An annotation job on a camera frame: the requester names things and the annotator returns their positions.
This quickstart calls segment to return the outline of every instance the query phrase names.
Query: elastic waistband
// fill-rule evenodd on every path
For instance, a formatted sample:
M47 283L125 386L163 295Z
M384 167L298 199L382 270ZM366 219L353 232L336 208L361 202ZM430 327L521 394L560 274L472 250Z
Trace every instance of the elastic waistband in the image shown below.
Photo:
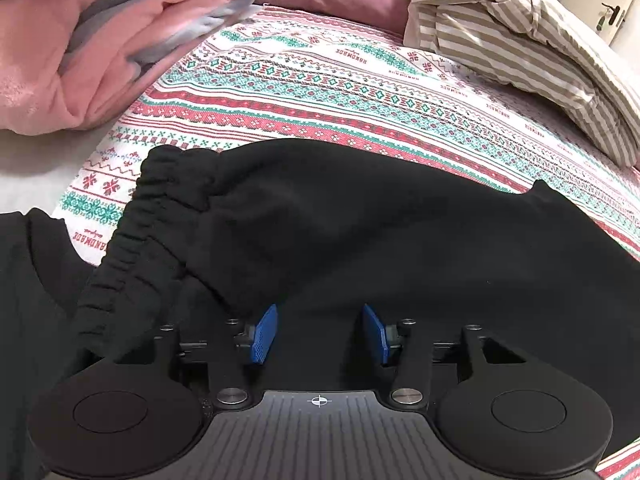
M89 350L116 357L168 312L184 275L199 215L220 156L159 146L142 163L106 255L81 294L76 333Z

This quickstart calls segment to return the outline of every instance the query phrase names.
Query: snowflake pattern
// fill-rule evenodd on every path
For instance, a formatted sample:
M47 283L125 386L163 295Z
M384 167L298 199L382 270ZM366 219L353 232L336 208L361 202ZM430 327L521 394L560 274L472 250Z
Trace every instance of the snowflake pattern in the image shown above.
M106 196L110 196L111 193L115 193L120 189L120 184L118 184L117 178L112 178L110 182L105 182L102 184L102 188L104 189L104 194Z
M98 179L95 177L95 173L87 175L86 177L84 177L84 179L82 179L82 188L89 189L96 182L98 182Z

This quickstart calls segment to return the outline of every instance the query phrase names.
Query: silver bolt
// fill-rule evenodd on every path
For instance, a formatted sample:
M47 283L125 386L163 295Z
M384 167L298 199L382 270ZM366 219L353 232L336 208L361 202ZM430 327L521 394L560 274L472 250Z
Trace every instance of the silver bolt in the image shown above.
M224 388L218 392L217 398L222 404L240 404L245 402L249 395L240 388Z
M418 404L422 394L413 388L398 388L391 393L391 398L398 404Z

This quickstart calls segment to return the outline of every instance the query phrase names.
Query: black circular pad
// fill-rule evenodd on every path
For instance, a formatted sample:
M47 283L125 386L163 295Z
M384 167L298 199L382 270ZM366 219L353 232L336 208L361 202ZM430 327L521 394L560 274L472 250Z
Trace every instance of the black circular pad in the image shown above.
M437 408L443 440L465 461L512 478L561 478L600 460L612 431L593 390L542 363L484 364Z
M100 362L42 397L29 433L53 471L77 478L130 478L182 454L202 425L185 387L152 367Z
M146 400L136 394L100 392L78 402L74 420L87 431L118 433L138 425L146 414Z
M566 418L566 408L560 400L535 390L515 390L501 394L495 397L491 411L498 422L523 433L552 430Z

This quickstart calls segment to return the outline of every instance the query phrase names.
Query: blue gripper pad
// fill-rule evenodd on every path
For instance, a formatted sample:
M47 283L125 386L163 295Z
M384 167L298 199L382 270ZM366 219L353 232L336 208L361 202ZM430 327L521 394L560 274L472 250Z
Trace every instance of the blue gripper pad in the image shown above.
M273 304L264 313L260 323L255 327L254 343L251 345L251 362L264 364L271 343L278 331L278 309Z
M362 309L362 327L373 358L378 364L386 365L389 360L389 345L386 343L385 326L368 304Z

